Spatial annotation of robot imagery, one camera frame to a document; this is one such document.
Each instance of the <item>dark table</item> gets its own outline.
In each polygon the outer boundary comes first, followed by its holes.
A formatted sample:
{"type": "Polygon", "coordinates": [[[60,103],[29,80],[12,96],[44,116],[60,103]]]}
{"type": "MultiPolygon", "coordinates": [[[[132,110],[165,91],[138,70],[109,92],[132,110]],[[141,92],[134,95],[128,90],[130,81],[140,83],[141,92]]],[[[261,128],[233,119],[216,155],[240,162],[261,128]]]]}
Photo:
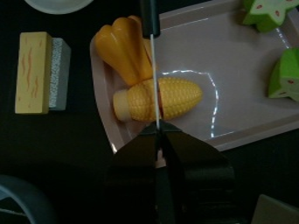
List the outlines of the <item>dark table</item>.
{"type": "MultiPolygon", "coordinates": [[[[158,11],[201,0],[158,0],[158,11]]],[[[48,196],[61,223],[100,223],[102,179],[112,158],[93,95],[89,41],[104,24],[138,15],[137,1],[100,1],[66,15],[0,0],[0,174],[25,179],[48,196]],[[72,54],[66,110],[14,114],[20,32],[62,38],[72,54]]],[[[233,199],[250,217],[260,193],[299,207],[299,129],[222,154],[236,173],[233,199]]]]}

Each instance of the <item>toy knife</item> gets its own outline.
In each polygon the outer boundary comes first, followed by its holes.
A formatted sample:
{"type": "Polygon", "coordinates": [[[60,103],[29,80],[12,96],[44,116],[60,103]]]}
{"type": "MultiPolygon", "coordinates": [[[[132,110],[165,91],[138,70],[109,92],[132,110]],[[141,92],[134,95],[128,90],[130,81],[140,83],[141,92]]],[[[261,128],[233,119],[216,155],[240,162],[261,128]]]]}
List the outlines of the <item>toy knife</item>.
{"type": "Polygon", "coordinates": [[[142,24],[142,36],[144,38],[150,39],[154,121],[156,121],[156,128],[160,129],[158,105],[161,104],[158,103],[158,85],[157,85],[156,65],[154,65],[154,38],[160,36],[160,19],[154,0],[140,0],[140,13],[142,24]]]}

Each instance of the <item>wooden block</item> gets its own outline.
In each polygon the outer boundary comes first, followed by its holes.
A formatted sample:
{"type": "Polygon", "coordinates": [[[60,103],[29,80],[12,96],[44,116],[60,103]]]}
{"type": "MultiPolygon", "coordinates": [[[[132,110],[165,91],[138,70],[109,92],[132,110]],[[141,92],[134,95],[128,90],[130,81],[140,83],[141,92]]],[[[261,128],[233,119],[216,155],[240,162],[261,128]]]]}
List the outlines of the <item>wooden block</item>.
{"type": "Polygon", "coordinates": [[[66,106],[70,48],[61,38],[52,39],[50,55],[50,100],[49,110],[64,110],[66,106]]]}
{"type": "Polygon", "coordinates": [[[52,37],[41,32],[22,32],[14,96],[16,114],[46,114],[52,73],[52,37]]]}

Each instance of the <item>toy star fruit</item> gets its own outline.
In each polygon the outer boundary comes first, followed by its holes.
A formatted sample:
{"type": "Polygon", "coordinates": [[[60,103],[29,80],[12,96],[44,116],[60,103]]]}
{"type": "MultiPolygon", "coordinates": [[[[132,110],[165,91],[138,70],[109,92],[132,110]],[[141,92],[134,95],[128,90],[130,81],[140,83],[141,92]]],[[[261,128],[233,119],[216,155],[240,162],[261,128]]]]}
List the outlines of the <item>toy star fruit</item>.
{"type": "Polygon", "coordinates": [[[299,0],[244,0],[242,4],[246,11],[242,25],[256,25],[260,32],[269,32],[283,24],[299,0]]]}
{"type": "Polygon", "coordinates": [[[284,50],[268,83],[268,97],[289,97],[299,102],[299,48],[284,50]]]}

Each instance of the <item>plastic tray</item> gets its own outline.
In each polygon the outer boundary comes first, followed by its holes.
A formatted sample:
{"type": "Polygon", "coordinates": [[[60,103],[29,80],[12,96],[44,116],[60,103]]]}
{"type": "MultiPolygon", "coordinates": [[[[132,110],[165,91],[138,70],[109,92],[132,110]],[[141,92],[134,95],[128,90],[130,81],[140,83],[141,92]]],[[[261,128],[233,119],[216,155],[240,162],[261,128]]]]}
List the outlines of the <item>plastic tray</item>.
{"type": "MultiPolygon", "coordinates": [[[[267,83],[281,52],[299,44],[297,11],[268,33],[241,24],[238,0],[213,0],[160,15],[161,36],[154,40],[160,76],[184,77],[202,90],[189,113],[168,121],[218,151],[299,127],[299,104],[267,98],[267,83]]],[[[145,126],[121,123],[112,108],[113,93],[126,88],[89,44],[97,111],[113,151],[145,126]]]]}

